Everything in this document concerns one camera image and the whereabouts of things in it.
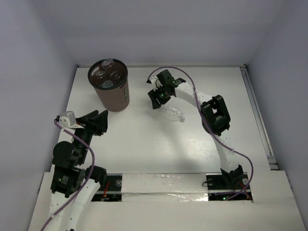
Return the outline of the red label clear bottle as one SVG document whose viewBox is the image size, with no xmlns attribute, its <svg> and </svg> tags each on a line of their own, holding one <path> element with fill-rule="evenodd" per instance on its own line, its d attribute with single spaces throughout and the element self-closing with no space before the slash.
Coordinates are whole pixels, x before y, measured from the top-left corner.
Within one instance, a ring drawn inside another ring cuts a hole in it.
<svg viewBox="0 0 308 231">
<path fill-rule="evenodd" d="M 121 73 L 120 73 L 119 71 L 117 71 L 117 70 L 111 71 L 111 72 L 109 73 L 109 76 L 110 76 L 110 79 L 111 79 L 112 81 L 114 81 L 114 82 L 118 82 L 118 81 L 121 80 Z"/>
</svg>

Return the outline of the clear bottle blue cap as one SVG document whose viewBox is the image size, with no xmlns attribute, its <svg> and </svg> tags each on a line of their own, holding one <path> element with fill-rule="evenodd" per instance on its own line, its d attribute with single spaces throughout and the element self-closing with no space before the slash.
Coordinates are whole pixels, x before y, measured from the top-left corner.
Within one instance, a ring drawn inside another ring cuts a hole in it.
<svg viewBox="0 0 308 231">
<path fill-rule="evenodd" d="M 103 70 L 112 70 L 115 66 L 115 62 L 112 58 L 104 59 L 101 63 Z"/>
</svg>

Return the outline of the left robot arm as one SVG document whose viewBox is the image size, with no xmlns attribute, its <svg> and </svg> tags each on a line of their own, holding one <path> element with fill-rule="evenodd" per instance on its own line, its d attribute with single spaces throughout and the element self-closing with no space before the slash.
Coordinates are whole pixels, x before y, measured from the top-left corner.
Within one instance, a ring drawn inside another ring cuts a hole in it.
<svg viewBox="0 0 308 231">
<path fill-rule="evenodd" d="M 107 186 L 107 172 L 95 165 L 90 147 L 93 136 L 103 135 L 108 128 L 108 111 L 97 110 L 76 118 L 65 111 L 54 119 L 62 132 L 72 136 L 53 148 L 51 203 L 43 231 L 76 231 L 98 190 Z"/>
</svg>

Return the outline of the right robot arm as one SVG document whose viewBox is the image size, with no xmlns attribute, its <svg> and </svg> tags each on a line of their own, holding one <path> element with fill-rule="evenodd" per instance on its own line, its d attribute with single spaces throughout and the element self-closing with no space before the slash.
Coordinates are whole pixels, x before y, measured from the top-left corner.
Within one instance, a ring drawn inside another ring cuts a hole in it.
<svg viewBox="0 0 308 231">
<path fill-rule="evenodd" d="M 148 95 L 153 109 L 161 108 L 172 96 L 197 108 L 202 126 L 213 138 L 219 155 L 221 189 L 235 189 L 244 171 L 231 147 L 229 135 L 231 117 L 223 97 L 221 95 L 209 96 L 197 91 L 194 83 L 189 84 L 182 78 L 175 79 L 167 69 L 155 76 L 149 76 L 147 83 L 152 85 Z"/>
</svg>

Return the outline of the blue label bottle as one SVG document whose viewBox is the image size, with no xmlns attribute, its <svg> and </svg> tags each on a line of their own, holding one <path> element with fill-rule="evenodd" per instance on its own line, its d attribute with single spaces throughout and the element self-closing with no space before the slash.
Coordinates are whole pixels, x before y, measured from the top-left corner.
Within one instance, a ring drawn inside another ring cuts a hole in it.
<svg viewBox="0 0 308 231">
<path fill-rule="evenodd" d="M 111 80 L 106 80 L 101 84 L 101 87 L 104 89 L 111 88 L 113 86 L 113 82 Z"/>
<path fill-rule="evenodd" d="M 94 72 L 94 74 L 92 75 L 93 79 L 95 81 L 99 81 L 101 79 L 106 78 L 107 74 L 104 70 L 102 69 L 98 69 L 97 71 Z"/>
</svg>

